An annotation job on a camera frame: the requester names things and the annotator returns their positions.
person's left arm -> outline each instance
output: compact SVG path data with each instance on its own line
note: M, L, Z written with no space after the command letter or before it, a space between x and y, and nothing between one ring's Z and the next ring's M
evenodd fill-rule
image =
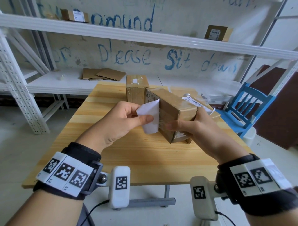
M101 153L104 148L134 127L153 121L152 115L137 116L136 110L139 107L138 104L120 101L75 142ZM76 225L82 205L82 200L64 198L39 189L30 196L6 226Z

white floor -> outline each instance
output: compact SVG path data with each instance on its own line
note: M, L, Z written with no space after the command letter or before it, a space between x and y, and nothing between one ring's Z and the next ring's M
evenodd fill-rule
M63 127L75 113L75 109L59 110L49 119L51 133L34 135L16 107L0 107L0 226L4 225L32 193L22 189L21 183L33 169L42 154L47 151ZM293 185L298 185L298 151L290 151L263 139L255 138L252 150L261 158L271 158ZM135 186L131 188L131 198L162 197L164 186ZM94 205L106 200L107 188L98 188L85 199L90 210ZM176 198L176 205L168 208L132 208L114 211L100 206L92 213L96 225L159 225L159 226L198 226L193 214L189 185L171 185L170 197ZM239 226L249 225L244 212L229 200L216 199L218 210L228 215ZM220 216L220 222L212 225L231 226Z

white stool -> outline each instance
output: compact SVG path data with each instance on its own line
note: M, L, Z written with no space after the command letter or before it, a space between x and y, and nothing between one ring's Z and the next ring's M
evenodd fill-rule
M247 146L251 146L252 145L252 142L254 141L254 138L257 134L257 131L256 129L252 126L248 131L247 133L243 136L242 140L244 141L244 143L246 143Z

person's left hand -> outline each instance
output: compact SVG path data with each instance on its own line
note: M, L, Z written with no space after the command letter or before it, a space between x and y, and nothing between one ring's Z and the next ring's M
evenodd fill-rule
M76 142L101 153L131 129L153 121L153 116L149 114L137 116L139 107L135 103L118 102L101 120L82 133Z

blue chair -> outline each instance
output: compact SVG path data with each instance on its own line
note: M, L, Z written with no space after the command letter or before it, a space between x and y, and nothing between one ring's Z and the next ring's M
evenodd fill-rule
M244 93L247 95L243 98L243 100L238 104L239 100L243 96ZM216 110L219 114L221 114L221 118L231 127L231 129L238 133L240 138L246 134L246 132L253 126L253 124L259 119L259 117L264 113L264 111L270 106L270 104L275 100L275 96L268 95L266 96L262 92L249 87L248 83L244 83L236 96L233 98L232 102L229 104L226 110ZM262 101L258 109L252 114L250 118L247 118L246 115L253 109L257 100ZM243 125L239 120L233 116L235 114L239 119L241 119L245 125Z

